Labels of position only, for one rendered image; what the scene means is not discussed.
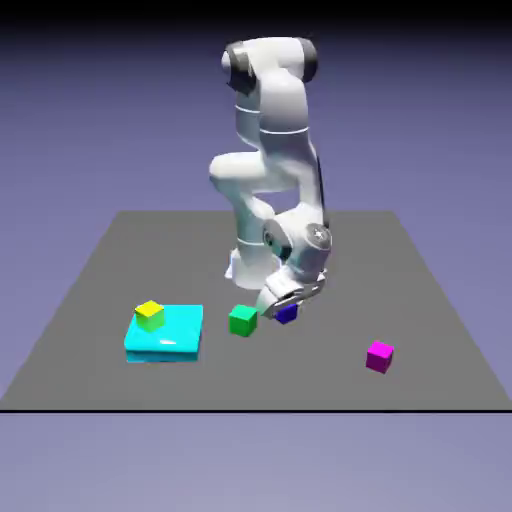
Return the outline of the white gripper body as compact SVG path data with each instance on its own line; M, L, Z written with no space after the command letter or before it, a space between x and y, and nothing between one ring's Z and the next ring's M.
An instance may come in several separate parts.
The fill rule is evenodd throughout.
M255 307L261 316L272 318L286 307L300 306L305 300L318 295L327 282L326 277L326 269L306 275L282 266L266 279Z

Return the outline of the small green cube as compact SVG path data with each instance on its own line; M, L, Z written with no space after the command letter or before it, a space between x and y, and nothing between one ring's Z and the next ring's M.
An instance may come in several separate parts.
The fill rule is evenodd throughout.
M254 307L238 304L228 316L229 332L241 337L249 337L257 328L258 311Z

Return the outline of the small magenta cube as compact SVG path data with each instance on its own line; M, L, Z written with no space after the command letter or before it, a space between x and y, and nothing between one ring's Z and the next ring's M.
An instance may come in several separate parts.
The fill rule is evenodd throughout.
M374 340L366 353L365 366L375 372L386 374L391 366L395 347Z

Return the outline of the small yellow cube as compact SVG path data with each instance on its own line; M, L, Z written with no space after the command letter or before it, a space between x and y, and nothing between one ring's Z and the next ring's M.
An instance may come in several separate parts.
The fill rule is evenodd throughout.
M153 332L165 324L164 306L154 300L148 300L135 308L135 319L139 328Z

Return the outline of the large cyan box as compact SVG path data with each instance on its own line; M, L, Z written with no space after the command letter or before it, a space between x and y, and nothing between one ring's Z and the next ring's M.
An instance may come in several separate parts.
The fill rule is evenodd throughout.
M148 331L142 316L133 314L124 339L130 363L195 361L199 356L204 309L202 305L163 305L164 323Z

